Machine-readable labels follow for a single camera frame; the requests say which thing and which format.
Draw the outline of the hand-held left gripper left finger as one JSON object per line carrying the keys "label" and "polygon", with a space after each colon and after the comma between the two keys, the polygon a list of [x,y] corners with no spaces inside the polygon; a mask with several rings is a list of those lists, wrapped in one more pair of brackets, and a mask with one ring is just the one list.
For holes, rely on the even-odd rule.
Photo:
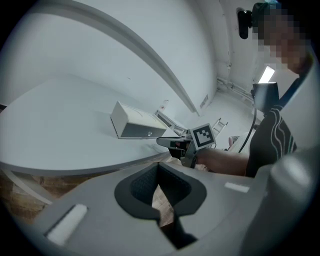
{"label": "hand-held left gripper left finger", "polygon": [[165,236],[156,220],[131,216],[117,203],[117,184],[150,167],[142,164],[91,178],[47,206],[33,227],[46,234],[74,205],[87,212],[61,249],[80,256],[174,256],[178,249]]}

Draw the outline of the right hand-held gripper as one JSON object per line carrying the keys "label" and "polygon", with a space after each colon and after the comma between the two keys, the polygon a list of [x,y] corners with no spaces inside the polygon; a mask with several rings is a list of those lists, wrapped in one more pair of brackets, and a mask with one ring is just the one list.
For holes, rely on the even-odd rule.
{"label": "right hand-held gripper", "polygon": [[216,143],[213,129],[209,123],[189,129],[183,137],[158,137],[156,143],[169,149],[173,158],[180,160],[182,166],[194,168],[197,153]]}

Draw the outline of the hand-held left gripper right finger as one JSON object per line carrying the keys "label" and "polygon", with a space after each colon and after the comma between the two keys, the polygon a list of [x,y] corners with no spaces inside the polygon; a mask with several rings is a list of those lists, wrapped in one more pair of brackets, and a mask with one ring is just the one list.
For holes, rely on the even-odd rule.
{"label": "hand-held left gripper right finger", "polygon": [[173,205],[170,256],[265,256],[270,246],[259,209],[267,196],[270,167],[255,178],[211,173],[159,163],[190,184],[190,193]]}

